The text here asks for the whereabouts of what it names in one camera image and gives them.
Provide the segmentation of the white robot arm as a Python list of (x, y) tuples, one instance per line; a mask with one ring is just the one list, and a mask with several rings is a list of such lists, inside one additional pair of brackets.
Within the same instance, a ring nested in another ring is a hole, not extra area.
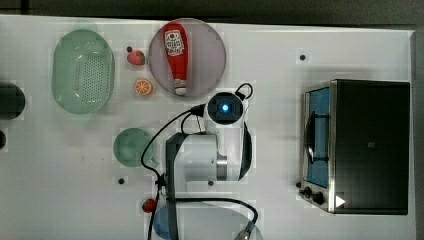
[(166, 141), (166, 196), (171, 240), (180, 240), (177, 204), (190, 202), (187, 184), (192, 181), (239, 181), (249, 171), (252, 138), (245, 114), (248, 96), (220, 92), (188, 113), (204, 119), (205, 130), (179, 131)]

